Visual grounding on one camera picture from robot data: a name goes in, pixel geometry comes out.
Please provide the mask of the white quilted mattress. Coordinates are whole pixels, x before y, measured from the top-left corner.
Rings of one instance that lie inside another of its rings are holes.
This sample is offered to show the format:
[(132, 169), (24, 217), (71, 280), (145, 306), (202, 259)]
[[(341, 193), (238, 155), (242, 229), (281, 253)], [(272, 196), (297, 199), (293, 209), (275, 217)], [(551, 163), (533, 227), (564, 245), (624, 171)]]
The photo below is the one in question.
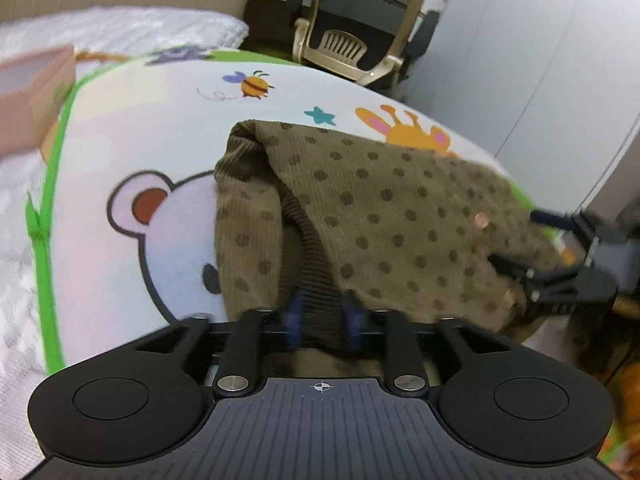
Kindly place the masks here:
[[(1, 56), (72, 44), (78, 51), (140, 55), (195, 44), (237, 48), (248, 35), (239, 18), (215, 11), (114, 6), (22, 18), (1, 27)], [(40, 463), (27, 421), (32, 390), (47, 376), (25, 205), (44, 178), (37, 150), (1, 159), (1, 475), (19, 479)]]

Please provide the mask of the brown polka dot cardigan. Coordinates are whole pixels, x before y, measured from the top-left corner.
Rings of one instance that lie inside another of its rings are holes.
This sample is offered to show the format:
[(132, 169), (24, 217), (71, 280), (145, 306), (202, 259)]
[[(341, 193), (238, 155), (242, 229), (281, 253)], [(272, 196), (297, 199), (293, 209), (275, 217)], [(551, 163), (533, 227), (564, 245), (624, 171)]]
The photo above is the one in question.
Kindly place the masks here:
[(287, 314), (303, 349), (273, 373), (371, 376), (348, 326), (361, 310), (453, 316), (527, 337), (524, 294), (501, 254), (562, 259), (494, 170), (429, 151), (287, 122), (236, 124), (216, 163), (215, 250), (224, 310)]

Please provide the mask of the beige mesh office chair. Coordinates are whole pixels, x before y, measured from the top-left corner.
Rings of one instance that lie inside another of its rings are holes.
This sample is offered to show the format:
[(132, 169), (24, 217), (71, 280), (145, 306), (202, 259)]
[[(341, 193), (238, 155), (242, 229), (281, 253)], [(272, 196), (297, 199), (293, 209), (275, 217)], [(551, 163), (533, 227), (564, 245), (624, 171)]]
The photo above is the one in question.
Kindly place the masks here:
[(442, 16), (425, 1), (286, 0), (292, 60), (393, 98)]

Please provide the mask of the pink cardboard box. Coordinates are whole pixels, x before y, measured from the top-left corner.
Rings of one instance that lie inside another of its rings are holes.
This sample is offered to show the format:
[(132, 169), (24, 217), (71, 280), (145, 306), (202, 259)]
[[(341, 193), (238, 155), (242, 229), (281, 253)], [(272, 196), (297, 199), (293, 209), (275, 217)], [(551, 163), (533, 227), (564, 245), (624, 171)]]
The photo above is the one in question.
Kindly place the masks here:
[(71, 44), (1, 62), (2, 156), (40, 147), (75, 81)]

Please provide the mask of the cartoon animal play mat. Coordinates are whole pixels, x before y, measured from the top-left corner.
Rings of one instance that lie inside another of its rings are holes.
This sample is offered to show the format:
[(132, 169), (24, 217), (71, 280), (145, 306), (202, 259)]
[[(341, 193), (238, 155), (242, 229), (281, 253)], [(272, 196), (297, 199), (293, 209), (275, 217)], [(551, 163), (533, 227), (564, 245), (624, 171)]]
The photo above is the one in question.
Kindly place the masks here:
[[(233, 323), (215, 250), (216, 163), (239, 122), (287, 122), (501, 165), (431, 118), (261, 55), (174, 49), (73, 88), (39, 206), (27, 209), (50, 374), (29, 399), (36, 479), (608, 479), (615, 404), (600, 380), (511, 333), (412, 323), (430, 391), (364, 376), (213, 390)], [(578, 274), (586, 320), (616, 281)]]

